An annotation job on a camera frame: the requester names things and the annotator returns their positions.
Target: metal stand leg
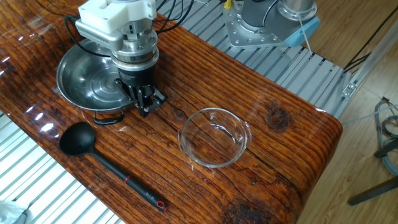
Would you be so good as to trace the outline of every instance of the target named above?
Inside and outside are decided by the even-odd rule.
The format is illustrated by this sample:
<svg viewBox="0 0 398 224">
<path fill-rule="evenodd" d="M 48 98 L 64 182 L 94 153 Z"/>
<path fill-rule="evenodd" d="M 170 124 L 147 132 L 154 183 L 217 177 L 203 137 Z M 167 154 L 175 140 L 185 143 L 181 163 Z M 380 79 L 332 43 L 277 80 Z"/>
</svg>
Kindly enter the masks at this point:
<svg viewBox="0 0 398 224">
<path fill-rule="evenodd" d="M 393 179 L 387 180 L 384 183 L 381 183 L 375 187 L 372 187 L 369 190 L 365 190 L 364 192 L 355 195 L 354 197 L 351 197 L 348 199 L 348 204 L 353 206 L 356 204 L 359 204 L 361 202 L 364 202 L 370 198 L 379 196 L 380 194 L 386 193 L 392 189 L 395 189 L 398 187 L 398 177 L 395 177 Z"/>
<path fill-rule="evenodd" d="M 387 155 L 388 152 L 396 148 L 398 148 L 398 139 L 393 140 L 389 144 L 386 144 L 383 148 L 377 150 L 374 153 L 374 156 L 376 156 L 377 158 L 381 158 L 382 156 Z"/>
</svg>

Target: stainless steel pot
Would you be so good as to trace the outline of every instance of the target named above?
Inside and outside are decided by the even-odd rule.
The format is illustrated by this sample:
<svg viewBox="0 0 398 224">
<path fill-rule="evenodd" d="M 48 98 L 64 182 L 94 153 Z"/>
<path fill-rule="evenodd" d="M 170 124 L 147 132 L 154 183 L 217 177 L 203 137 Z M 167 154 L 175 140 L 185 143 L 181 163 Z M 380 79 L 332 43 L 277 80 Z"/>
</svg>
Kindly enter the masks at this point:
<svg viewBox="0 0 398 224">
<path fill-rule="evenodd" d="M 99 54 L 110 55 L 106 48 L 86 39 L 80 44 Z M 57 85 L 62 95 L 80 108 L 94 111 L 94 123 L 109 125 L 121 122 L 124 111 L 132 105 L 114 80 L 118 68 L 110 58 L 89 54 L 79 46 L 72 47 L 62 58 L 57 70 Z M 121 113 L 116 118 L 98 119 L 97 113 Z"/>
</svg>

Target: wooden floor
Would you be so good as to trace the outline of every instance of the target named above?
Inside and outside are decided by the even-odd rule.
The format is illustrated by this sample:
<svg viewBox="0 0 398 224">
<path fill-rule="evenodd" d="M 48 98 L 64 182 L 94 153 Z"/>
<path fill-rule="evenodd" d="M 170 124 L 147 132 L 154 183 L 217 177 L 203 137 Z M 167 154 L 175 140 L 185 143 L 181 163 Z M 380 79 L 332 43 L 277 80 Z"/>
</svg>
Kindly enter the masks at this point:
<svg viewBox="0 0 398 224">
<path fill-rule="evenodd" d="M 343 113 L 342 123 L 374 112 L 385 96 L 398 103 L 398 44 L 368 75 L 362 87 Z M 381 113 L 383 120 L 391 112 Z M 354 207 L 346 202 L 393 175 L 388 173 L 373 153 L 378 149 L 374 117 L 344 128 L 339 146 L 320 177 L 298 221 L 299 224 L 398 223 L 398 189 Z M 398 150 L 389 153 L 398 164 Z"/>
<path fill-rule="evenodd" d="M 344 67 L 398 6 L 398 0 L 316 0 L 320 27 L 311 36 L 312 50 Z M 372 51 L 398 20 L 395 13 L 373 38 L 361 55 Z"/>
</svg>

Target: black ladle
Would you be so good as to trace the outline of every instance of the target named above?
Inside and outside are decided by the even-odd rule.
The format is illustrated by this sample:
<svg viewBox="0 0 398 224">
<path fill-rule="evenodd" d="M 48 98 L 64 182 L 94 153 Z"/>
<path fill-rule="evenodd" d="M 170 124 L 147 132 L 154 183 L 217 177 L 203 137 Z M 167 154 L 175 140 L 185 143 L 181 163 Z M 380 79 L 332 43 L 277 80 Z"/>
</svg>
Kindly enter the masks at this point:
<svg viewBox="0 0 398 224">
<path fill-rule="evenodd" d="M 94 150 L 94 129 L 86 122 L 79 122 L 70 126 L 61 136 L 60 149 L 68 156 L 92 155 L 110 171 L 114 172 L 128 186 L 135 190 L 151 205 L 161 212 L 167 211 L 167 205 L 157 194 L 142 185 L 138 180 L 127 175 L 120 168 L 107 161 L 103 155 Z"/>
</svg>

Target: metal mounting plate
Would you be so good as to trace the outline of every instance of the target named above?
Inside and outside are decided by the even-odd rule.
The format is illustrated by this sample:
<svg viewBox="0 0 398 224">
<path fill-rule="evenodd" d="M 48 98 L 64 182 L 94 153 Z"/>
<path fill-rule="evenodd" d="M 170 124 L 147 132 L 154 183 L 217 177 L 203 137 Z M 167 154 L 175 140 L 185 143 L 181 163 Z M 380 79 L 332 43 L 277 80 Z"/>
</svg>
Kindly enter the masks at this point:
<svg viewBox="0 0 398 224">
<path fill-rule="evenodd" d="M 237 49 L 256 49 L 259 47 L 279 47 L 285 44 L 265 28 L 250 27 L 241 16 L 243 2 L 235 2 L 230 9 L 220 6 L 226 24 L 228 39 Z"/>
</svg>

